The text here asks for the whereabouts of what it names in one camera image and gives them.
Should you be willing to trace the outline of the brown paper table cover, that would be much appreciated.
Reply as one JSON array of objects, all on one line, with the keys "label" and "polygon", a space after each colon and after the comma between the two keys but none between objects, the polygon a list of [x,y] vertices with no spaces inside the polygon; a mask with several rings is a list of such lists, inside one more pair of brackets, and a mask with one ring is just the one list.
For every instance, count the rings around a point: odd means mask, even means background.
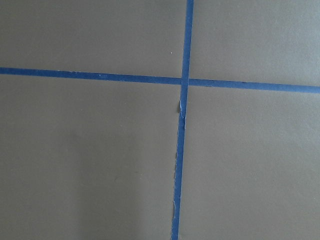
[{"label": "brown paper table cover", "polygon": [[317,240],[317,0],[3,0],[3,240]]}]

